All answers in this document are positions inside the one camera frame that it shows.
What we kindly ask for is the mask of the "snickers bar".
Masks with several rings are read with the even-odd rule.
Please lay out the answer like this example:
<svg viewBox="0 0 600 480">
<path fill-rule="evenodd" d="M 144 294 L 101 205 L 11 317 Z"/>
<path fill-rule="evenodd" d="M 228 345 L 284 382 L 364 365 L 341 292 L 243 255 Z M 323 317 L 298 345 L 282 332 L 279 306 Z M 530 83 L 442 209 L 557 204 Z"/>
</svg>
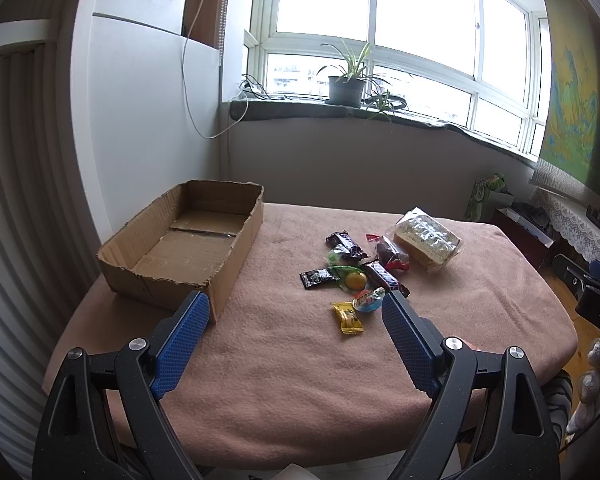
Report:
<svg viewBox="0 0 600 480">
<path fill-rule="evenodd" d="M 325 238 L 326 245 L 341 260 L 358 263 L 368 257 L 362 247 L 355 243 L 347 231 L 333 232 Z"/>
<path fill-rule="evenodd" d="M 407 297 L 410 291 L 395 276 L 386 270 L 378 261 L 364 263 L 361 270 L 367 276 L 368 281 L 375 288 L 382 287 L 385 290 L 400 292 L 403 297 Z"/>
</svg>

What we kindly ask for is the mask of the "yellow candy wrapper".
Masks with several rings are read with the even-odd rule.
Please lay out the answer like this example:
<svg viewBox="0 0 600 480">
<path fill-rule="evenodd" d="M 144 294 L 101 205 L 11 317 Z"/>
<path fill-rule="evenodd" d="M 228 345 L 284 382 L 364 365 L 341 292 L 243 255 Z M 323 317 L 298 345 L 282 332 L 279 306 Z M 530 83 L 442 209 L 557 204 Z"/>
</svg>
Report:
<svg viewBox="0 0 600 480">
<path fill-rule="evenodd" d="M 336 302 L 332 305 L 332 310 L 334 310 L 343 335 L 354 336 L 364 333 L 363 324 L 350 302 Z"/>
</svg>

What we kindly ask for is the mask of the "yellow ball green wrapper candy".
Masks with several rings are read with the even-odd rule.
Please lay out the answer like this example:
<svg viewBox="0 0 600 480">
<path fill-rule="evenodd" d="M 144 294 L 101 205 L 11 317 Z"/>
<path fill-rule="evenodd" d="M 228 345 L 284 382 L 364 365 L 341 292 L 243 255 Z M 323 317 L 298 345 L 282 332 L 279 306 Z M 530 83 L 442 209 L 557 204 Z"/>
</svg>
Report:
<svg viewBox="0 0 600 480">
<path fill-rule="evenodd" d="M 366 274 L 344 255 L 330 252 L 326 257 L 328 270 L 345 292 L 360 292 L 368 283 Z"/>
</svg>

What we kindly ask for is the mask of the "red clear dark cake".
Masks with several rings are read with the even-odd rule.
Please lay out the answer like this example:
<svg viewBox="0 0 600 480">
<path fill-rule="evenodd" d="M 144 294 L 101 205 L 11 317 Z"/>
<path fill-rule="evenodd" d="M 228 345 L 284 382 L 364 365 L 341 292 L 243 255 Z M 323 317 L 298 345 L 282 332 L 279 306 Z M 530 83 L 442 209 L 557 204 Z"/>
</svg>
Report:
<svg viewBox="0 0 600 480">
<path fill-rule="evenodd" d="M 380 264 L 387 271 L 407 272 L 410 270 L 410 256 L 388 236 L 366 233 L 366 243 L 370 246 Z"/>
</svg>

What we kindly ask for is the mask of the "bread loaf slice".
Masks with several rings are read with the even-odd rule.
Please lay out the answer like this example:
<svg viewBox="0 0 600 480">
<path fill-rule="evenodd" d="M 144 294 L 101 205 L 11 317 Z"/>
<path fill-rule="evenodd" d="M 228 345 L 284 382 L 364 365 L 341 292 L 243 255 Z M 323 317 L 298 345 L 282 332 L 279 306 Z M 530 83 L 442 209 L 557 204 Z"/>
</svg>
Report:
<svg viewBox="0 0 600 480">
<path fill-rule="evenodd" d="M 418 207 L 407 211 L 387 235 L 428 272 L 444 268 L 463 246 L 459 236 Z"/>
</svg>

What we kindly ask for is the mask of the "black white patterned snack packet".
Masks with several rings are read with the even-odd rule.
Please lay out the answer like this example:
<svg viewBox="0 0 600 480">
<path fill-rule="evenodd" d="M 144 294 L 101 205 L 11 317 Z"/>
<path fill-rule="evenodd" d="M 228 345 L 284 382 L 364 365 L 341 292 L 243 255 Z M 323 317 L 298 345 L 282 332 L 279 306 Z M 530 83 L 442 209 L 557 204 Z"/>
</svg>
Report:
<svg viewBox="0 0 600 480">
<path fill-rule="evenodd" d="M 309 270 L 299 274 L 300 281 L 305 289 L 337 283 L 338 275 L 329 268 Z"/>
</svg>

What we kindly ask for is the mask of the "white lace cloth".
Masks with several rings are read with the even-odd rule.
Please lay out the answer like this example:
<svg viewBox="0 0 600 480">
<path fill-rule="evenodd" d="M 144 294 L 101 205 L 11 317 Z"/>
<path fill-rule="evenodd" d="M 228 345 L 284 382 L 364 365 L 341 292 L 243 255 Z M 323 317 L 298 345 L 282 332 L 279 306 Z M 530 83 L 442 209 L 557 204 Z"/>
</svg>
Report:
<svg viewBox="0 0 600 480">
<path fill-rule="evenodd" d="M 542 158 L 529 183 L 535 187 L 532 204 L 544 209 L 553 229 L 587 263 L 600 260 L 600 228 L 586 215 L 588 207 L 600 206 L 600 196 Z"/>
</svg>

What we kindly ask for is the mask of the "open cardboard box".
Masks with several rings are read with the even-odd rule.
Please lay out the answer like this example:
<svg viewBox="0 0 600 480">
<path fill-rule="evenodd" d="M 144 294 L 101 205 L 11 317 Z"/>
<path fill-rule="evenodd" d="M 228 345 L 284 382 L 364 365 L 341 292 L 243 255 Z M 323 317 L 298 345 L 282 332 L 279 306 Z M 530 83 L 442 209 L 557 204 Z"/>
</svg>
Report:
<svg viewBox="0 0 600 480">
<path fill-rule="evenodd" d="M 262 226 L 263 195 L 252 182 L 175 185 L 100 246 L 102 275 L 117 294 L 171 311 L 203 292 L 215 323 Z"/>
</svg>

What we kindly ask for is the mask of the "dark red side cabinet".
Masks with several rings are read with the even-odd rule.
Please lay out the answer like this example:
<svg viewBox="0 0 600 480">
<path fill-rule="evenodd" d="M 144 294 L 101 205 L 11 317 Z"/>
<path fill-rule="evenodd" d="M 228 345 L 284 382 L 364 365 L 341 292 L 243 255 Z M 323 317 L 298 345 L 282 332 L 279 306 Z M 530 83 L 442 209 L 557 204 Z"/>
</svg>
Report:
<svg viewBox="0 0 600 480">
<path fill-rule="evenodd" d="M 495 209 L 491 222 L 498 226 L 529 263 L 539 269 L 555 241 L 512 208 Z"/>
</svg>

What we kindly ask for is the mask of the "pink blanket table cover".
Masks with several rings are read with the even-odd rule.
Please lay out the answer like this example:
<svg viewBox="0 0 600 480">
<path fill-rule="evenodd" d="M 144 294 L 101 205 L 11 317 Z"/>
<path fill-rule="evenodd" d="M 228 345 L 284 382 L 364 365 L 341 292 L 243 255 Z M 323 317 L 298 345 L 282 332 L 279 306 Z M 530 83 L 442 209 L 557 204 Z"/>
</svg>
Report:
<svg viewBox="0 0 600 480">
<path fill-rule="evenodd" d="M 342 333 L 338 287 L 306 289 L 328 234 L 383 233 L 392 214 L 267 204 L 219 321 L 202 336 L 162 407 L 199 465 L 324 466 L 404 450 L 429 408 L 378 313 Z M 414 310 L 445 336 L 502 353 L 524 349 L 539 382 L 577 349 L 568 313 L 542 276 L 492 224 L 448 220 L 462 241 L 443 269 L 404 276 Z"/>
</svg>

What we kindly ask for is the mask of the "green printed carton box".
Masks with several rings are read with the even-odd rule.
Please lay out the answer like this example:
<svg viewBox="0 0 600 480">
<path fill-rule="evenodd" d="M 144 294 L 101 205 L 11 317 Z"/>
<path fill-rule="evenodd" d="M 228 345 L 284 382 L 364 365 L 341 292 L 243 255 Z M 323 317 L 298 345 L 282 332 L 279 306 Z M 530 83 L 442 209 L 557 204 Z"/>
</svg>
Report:
<svg viewBox="0 0 600 480">
<path fill-rule="evenodd" d="M 487 222 L 494 211 L 513 205 L 515 197 L 509 192 L 505 178 L 496 172 L 491 177 L 475 180 L 465 209 L 464 220 Z"/>
</svg>

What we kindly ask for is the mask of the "white cabinet panel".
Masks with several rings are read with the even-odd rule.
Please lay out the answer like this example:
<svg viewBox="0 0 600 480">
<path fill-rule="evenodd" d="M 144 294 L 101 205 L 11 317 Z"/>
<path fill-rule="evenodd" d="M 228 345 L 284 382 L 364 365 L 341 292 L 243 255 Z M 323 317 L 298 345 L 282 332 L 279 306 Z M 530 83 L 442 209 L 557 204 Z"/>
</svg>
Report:
<svg viewBox="0 0 600 480">
<path fill-rule="evenodd" d="M 220 170 L 220 55 L 182 33 L 185 0 L 78 0 L 76 160 L 96 240 L 172 186 Z"/>
</svg>

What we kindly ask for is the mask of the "dark potted spider plant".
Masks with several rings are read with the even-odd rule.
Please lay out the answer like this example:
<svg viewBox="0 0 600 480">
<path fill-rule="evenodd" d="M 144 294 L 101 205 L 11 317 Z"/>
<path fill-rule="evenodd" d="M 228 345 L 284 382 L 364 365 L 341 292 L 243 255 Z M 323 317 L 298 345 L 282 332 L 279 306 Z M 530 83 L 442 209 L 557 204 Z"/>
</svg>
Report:
<svg viewBox="0 0 600 480">
<path fill-rule="evenodd" d="M 343 62 L 343 66 L 333 65 L 339 73 L 328 77 L 328 104 L 359 108 L 363 103 L 388 99 L 388 81 L 368 72 L 368 58 L 372 53 L 369 41 L 358 50 L 351 49 L 343 39 L 340 44 L 323 42 L 322 47 L 331 48 Z"/>
</svg>

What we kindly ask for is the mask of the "yellow green wall map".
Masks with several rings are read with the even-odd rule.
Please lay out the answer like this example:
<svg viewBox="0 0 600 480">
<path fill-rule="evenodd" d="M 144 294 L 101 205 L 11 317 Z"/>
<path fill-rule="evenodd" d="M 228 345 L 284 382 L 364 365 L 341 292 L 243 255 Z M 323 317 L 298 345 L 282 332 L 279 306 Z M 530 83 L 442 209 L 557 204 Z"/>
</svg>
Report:
<svg viewBox="0 0 600 480">
<path fill-rule="evenodd" d="M 544 0 L 550 102 L 533 182 L 600 201 L 600 19 L 586 0 Z"/>
</svg>

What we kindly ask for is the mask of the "window frame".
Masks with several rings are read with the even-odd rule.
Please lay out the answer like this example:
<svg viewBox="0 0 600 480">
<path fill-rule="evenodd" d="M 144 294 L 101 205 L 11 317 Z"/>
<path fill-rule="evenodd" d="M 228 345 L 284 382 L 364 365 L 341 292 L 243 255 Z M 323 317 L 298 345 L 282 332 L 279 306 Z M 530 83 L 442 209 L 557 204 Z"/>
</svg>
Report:
<svg viewBox="0 0 600 480">
<path fill-rule="evenodd" d="M 361 55 L 366 91 L 524 158 L 540 152 L 550 40 L 544 0 L 252 0 L 248 75 L 318 100 Z"/>
</svg>

